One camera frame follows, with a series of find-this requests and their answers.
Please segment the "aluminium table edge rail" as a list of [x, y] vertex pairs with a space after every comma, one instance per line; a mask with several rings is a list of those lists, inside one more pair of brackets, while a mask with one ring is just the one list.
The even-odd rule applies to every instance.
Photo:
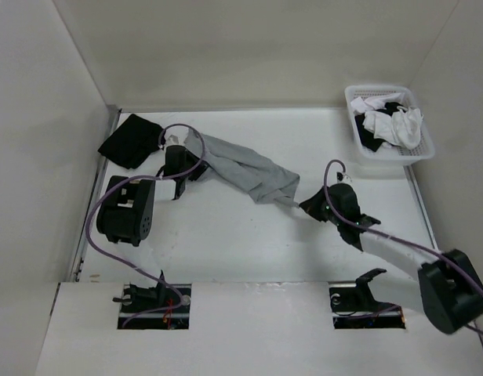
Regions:
[[[111, 105], [107, 105], [107, 111], [108, 111], [109, 118], [105, 128], [104, 138], [107, 138], [114, 131], [114, 128], [118, 124], [118, 120], [120, 118], [121, 109], [116, 105], [111, 104]], [[96, 170], [93, 176], [92, 184], [90, 186], [89, 197], [87, 201], [85, 214], [82, 220], [79, 236], [76, 242], [74, 243], [75, 247], [71, 255], [70, 265], [66, 276], [67, 282], [78, 282], [78, 276], [82, 269], [82, 264], [84, 262], [84, 254], [86, 249], [85, 225], [86, 225], [89, 213], [92, 210], [93, 205], [100, 194], [100, 190], [101, 190], [100, 187], [101, 187], [102, 181], [104, 180], [104, 173], [107, 167], [106, 158], [101, 156], [97, 150], [98, 150], [98, 147], [96, 148]]]

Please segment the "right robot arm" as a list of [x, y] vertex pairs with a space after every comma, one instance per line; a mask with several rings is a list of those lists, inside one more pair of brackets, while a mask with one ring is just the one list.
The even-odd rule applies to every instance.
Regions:
[[356, 279], [354, 300], [366, 320], [406, 307], [440, 332], [454, 334], [483, 315], [483, 284], [464, 252], [440, 252], [383, 232], [346, 183], [323, 187], [299, 206], [316, 221], [333, 224], [346, 244], [408, 275], [404, 283], [383, 282], [386, 270], [376, 267]]

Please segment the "white plastic laundry basket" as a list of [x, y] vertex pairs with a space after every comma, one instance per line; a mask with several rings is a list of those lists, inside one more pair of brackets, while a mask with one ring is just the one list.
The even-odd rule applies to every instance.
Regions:
[[402, 94], [400, 103], [405, 107], [419, 107], [419, 103], [413, 93], [403, 86], [368, 84], [349, 85], [344, 89], [348, 117], [353, 132], [354, 144], [357, 149], [357, 159], [358, 163], [361, 165], [383, 167], [408, 166], [418, 161], [429, 160], [435, 155], [434, 143], [427, 130], [425, 121], [423, 121], [421, 126], [420, 143], [418, 147], [412, 150], [399, 146], [393, 146], [391, 148], [381, 146], [376, 152], [374, 152], [362, 145], [361, 138], [358, 133], [358, 127], [354, 119], [354, 109], [350, 103], [358, 97], [367, 99], [369, 97], [385, 96], [394, 93]]

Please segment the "folded black tank top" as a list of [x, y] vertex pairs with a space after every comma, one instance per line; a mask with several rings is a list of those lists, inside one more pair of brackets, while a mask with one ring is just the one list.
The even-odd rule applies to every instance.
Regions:
[[102, 143], [98, 152], [120, 167], [137, 169], [165, 143], [163, 130], [159, 124], [130, 114]]

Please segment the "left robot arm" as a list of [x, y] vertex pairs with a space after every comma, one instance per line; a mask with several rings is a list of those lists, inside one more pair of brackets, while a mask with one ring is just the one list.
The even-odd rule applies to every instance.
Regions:
[[[174, 201], [185, 191], [186, 181], [199, 179], [207, 168], [202, 155], [196, 157], [184, 146], [170, 146], [165, 152], [165, 162], [156, 174], [132, 179], [112, 176], [98, 207], [97, 231], [112, 244], [140, 246], [151, 233], [157, 183], [171, 184], [171, 199]], [[130, 284], [123, 297], [115, 300], [122, 304], [125, 313], [155, 313], [183, 305], [182, 291], [168, 284], [163, 274], [155, 277], [130, 261], [120, 261], [156, 283], [146, 287]]]

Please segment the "grey tank top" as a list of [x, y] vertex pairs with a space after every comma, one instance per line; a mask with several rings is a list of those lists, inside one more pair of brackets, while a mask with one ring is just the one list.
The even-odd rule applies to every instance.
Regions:
[[212, 173], [248, 194], [257, 204], [297, 206], [299, 174], [275, 164], [256, 151], [216, 137], [189, 131], [184, 146]]

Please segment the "black tank top in basket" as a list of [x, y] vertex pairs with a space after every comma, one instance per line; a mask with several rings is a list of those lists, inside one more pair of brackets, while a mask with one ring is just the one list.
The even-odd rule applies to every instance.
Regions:
[[392, 115], [399, 111], [398, 102], [388, 102], [384, 108], [370, 110], [354, 117], [362, 146], [377, 152], [380, 147], [397, 146], [391, 124]]

